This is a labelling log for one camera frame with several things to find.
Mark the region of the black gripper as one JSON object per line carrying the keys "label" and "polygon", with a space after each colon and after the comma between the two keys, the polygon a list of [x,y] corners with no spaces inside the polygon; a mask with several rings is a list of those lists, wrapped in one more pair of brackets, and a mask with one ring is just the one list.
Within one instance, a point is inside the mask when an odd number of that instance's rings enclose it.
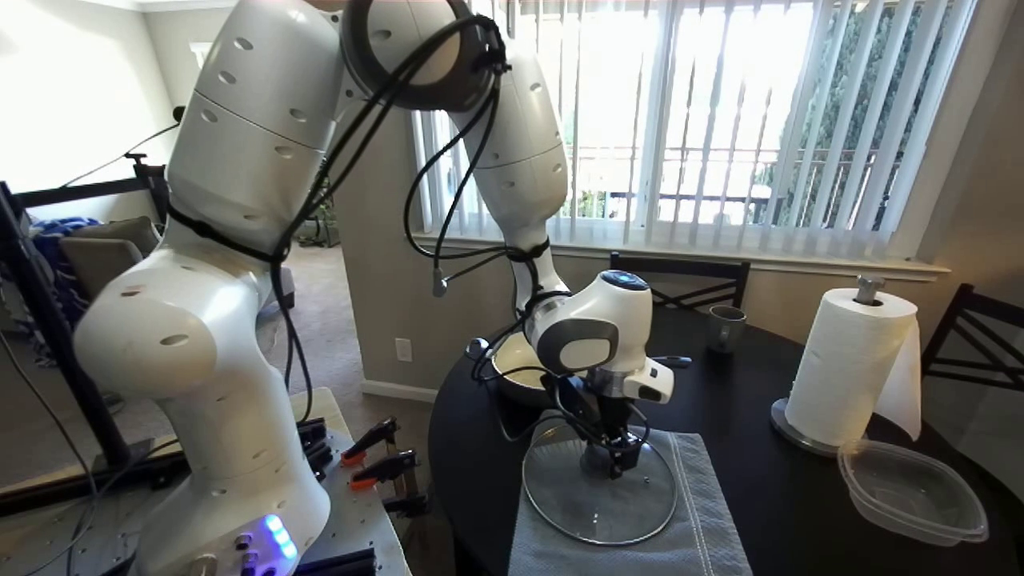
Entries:
{"label": "black gripper", "polygon": [[592,395],[580,379],[556,379],[551,388],[553,406],[570,430],[586,438],[584,469],[596,478],[627,473],[639,461],[644,438],[630,430],[633,404]]}

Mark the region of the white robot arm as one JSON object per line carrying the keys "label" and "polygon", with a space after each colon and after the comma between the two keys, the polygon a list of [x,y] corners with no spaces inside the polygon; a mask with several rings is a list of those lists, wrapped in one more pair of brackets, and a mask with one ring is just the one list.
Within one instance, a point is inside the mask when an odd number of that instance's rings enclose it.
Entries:
{"label": "white robot arm", "polygon": [[305,216],[361,159],[369,116],[392,109],[459,126],[513,262],[517,329],[548,388],[584,381],[600,396],[618,471],[639,448],[630,404],[671,396],[677,376],[646,357],[646,283],[604,270],[573,292],[556,276],[548,220],[566,198],[566,153],[534,55],[464,0],[237,0],[167,168],[165,240],[73,329],[85,371],[156,404],[188,461],[144,522],[132,576],[291,576],[323,534],[329,496],[256,315]]}

